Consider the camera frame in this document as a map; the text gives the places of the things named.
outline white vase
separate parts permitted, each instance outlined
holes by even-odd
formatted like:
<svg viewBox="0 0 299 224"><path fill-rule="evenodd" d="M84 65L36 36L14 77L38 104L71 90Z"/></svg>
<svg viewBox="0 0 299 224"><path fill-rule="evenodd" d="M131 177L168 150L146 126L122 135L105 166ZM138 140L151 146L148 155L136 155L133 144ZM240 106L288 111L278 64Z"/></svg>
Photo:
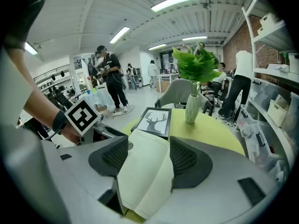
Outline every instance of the white vase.
<svg viewBox="0 0 299 224"><path fill-rule="evenodd" d="M189 96L187 105L186 105L186 122L189 124L193 124L195 122L195 119L198 115L199 111L199 96L193 97L192 95Z"/></svg>

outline deer silhouette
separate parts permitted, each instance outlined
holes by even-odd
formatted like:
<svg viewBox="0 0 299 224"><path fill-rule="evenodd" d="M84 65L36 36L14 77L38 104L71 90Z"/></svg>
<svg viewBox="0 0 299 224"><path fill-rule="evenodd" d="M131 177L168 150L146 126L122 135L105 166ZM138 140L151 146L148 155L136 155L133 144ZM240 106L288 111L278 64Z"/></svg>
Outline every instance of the deer silhouette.
<svg viewBox="0 0 299 224"><path fill-rule="evenodd" d="M151 131L151 132L161 133L161 131L155 129L155 125L156 125L156 123L158 123L158 122L162 122L162 121L167 120L166 115L163 113L163 117L162 117L161 120L158 120L158 118L157 118L156 121L153 121L152 118L149 118L149 116L150 116L151 114L152 114L152 112L149 112L149 113L147 113L147 114L144 116L144 117L147 119L147 122L148 122L148 124L149 124L149 126L148 126L147 129L146 129L146 131Z"/></svg>

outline yellow tabletop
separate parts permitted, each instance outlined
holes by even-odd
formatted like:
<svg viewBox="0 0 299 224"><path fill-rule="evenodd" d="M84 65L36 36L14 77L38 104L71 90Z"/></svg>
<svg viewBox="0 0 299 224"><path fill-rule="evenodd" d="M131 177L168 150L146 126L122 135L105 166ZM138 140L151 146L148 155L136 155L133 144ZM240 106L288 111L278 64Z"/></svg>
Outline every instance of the yellow tabletop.
<svg viewBox="0 0 299 224"><path fill-rule="evenodd" d="M129 136L132 127L138 120L136 119L129 123L122 132ZM200 141L230 149L245 156L242 145L228 127L207 114L198 113L194 124L188 124L185 122L184 109L172 109L169 136Z"/></svg>

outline white corrugated ceiling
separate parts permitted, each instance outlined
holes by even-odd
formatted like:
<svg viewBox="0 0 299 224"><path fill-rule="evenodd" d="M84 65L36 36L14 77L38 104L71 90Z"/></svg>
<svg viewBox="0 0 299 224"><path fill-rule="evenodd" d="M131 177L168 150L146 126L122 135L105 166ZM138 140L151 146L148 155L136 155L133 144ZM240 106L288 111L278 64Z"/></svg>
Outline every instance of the white corrugated ceiling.
<svg viewBox="0 0 299 224"><path fill-rule="evenodd" d="M160 1L46 0L28 41L43 60L94 52L102 44L123 52L138 44L172 46L200 35L208 36L208 46L221 46L241 18L241 7L252 0L193 0L153 12L150 7ZM124 26L130 31L111 46Z"/></svg>

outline open book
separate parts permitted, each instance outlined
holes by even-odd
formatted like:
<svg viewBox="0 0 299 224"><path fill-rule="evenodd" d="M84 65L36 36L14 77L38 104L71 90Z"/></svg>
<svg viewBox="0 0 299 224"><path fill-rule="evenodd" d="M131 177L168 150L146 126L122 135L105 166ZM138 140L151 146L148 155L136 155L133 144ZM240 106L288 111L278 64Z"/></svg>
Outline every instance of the open book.
<svg viewBox="0 0 299 224"><path fill-rule="evenodd" d="M122 204L148 219L171 195L170 144L138 129L128 140L134 146L117 176Z"/></svg>

